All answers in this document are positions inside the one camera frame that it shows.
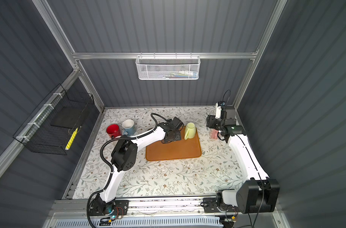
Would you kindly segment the light green mug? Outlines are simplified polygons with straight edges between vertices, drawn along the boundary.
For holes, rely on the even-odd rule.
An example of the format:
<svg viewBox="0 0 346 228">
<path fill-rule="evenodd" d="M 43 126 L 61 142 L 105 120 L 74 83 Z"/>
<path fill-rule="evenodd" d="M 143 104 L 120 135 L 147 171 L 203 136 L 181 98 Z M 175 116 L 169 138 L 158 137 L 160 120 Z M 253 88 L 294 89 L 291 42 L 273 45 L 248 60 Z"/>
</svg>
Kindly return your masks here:
<svg viewBox="0 0 346 228">
<path fill-rule="evenodd" d="M 194 123 L 187 123 L 185 126 L 184 139 L 193 139 L 196 135 L 196 126 Z"/>
</svg>

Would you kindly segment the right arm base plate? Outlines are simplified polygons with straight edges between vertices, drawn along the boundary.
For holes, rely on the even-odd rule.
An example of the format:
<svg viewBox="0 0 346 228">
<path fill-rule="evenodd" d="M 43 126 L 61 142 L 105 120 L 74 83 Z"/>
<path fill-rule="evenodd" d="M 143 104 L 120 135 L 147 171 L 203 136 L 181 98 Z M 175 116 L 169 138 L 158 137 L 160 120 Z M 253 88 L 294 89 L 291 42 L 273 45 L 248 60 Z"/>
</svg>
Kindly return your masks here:
<svg viewBox="0 0 346 228">
<path fill-rule="evenodd" d="M 203 207 L 205 213 L 239 213 L 239 209 L 237 206 L 217 202 L 216 198 L 203 198 L 202 202 L 200 203 L 200 206 Z"/>
</svg>

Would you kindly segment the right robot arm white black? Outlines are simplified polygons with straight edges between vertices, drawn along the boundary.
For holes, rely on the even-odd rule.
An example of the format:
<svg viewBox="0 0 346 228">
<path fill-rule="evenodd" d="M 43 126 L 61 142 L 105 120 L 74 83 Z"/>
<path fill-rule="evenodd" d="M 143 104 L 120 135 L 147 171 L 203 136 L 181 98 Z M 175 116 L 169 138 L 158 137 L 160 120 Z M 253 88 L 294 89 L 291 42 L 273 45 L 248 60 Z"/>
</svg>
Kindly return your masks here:
<svg viewBox="0 0 346 228">
<path fill-rule="evenodd" d="M 243 214 L 274 212 L 280 186 L 271 179 L 256 159 L 249 139 L 235 119 L 209 115 L 206 126 L 218 131 L 220 140 L 225 141 L 237 158 L 244 182 L 238 190 L 219 190 L 216 205 L 219 210 L 233 208 Z"/>
</svg>

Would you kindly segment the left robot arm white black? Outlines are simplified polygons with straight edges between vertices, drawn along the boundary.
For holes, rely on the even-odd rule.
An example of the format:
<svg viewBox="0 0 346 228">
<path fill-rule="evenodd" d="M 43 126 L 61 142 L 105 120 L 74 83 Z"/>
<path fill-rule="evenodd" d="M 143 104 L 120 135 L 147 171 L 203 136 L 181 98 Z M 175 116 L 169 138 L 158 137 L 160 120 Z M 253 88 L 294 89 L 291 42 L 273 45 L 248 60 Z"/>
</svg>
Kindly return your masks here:
<svg viewBox="0 0 346 228">
<path fill-rule="evenodd" d="M 139 149 L 158 141 L 171 143 L 181 140 L 184 124 L 180 119 L 165 119 L 156 113 L 152 113 L 151 118 L 155 122 L 153 129 L 136 136 L 113 138 L 100 148 L 100 158 L 109 166 L 110 173 L 103 189 L 95 191 L 88 198 L 87 215 L 113 213 L 118 187 L 124 174 L 135 165 Z"/>
</svg>

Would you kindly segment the pink patterned mug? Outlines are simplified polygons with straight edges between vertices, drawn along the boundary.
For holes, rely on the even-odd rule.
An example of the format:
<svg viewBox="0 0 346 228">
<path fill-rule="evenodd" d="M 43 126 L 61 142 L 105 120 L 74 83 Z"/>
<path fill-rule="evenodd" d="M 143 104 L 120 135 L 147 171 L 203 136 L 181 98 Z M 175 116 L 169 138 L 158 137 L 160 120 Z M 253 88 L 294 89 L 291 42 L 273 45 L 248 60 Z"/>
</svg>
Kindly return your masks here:
<svg viewBox="0 0 346 228">
<path fill-rule="evenodd" d="M 218 139 L 218 130 L 212 129 L 211 131 L 211 139 Z"/>
</svg>

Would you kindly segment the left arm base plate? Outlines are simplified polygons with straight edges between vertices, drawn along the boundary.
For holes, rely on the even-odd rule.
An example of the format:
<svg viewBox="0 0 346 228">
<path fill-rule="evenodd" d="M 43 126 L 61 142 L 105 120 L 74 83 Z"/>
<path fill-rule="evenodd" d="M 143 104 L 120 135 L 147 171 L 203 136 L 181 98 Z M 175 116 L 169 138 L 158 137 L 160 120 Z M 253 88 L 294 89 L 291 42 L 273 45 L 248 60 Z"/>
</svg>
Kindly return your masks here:
<svg viewBox="0 0 346 228">
<path fill-rule="evenodd" d="M 104 203 L 102 200 L 92 200 L 88 206 L 90 216 L 124 216 L 129 209 L 128 200 L 113 200 Z"/>
</svg>

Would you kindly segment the red mug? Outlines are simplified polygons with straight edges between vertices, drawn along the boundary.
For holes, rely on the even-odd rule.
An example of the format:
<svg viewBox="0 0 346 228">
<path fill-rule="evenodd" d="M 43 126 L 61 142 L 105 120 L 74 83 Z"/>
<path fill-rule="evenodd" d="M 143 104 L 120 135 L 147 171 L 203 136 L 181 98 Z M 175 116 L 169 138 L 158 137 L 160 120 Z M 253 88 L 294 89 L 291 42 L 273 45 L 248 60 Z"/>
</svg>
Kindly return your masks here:
<svg viewBox="0 0 346 228">
<path fill-rule="evenodd" d="M 111 139 L 117 138 L 121 136 L 120 127 L 117 124 L 111 124 L 106 128 L 106 133 L 109 135 Z"/>
</svg>

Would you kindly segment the blue floral mug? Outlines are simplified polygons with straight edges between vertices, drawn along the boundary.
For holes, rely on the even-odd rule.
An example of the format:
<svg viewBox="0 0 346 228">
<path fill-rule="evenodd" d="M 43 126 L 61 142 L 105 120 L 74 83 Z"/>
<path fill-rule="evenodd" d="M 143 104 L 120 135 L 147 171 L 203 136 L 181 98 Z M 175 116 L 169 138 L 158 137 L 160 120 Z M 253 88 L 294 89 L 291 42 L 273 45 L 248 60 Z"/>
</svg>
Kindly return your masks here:
<svg viewBox="0 0 346 228">
<path fill-rule="evenodd" d="M 122 123 L 124 129 L 123 135 L 132 136 L 135 134 L 135 122 L 132 119 L 127 119 Z"/>
</svg>

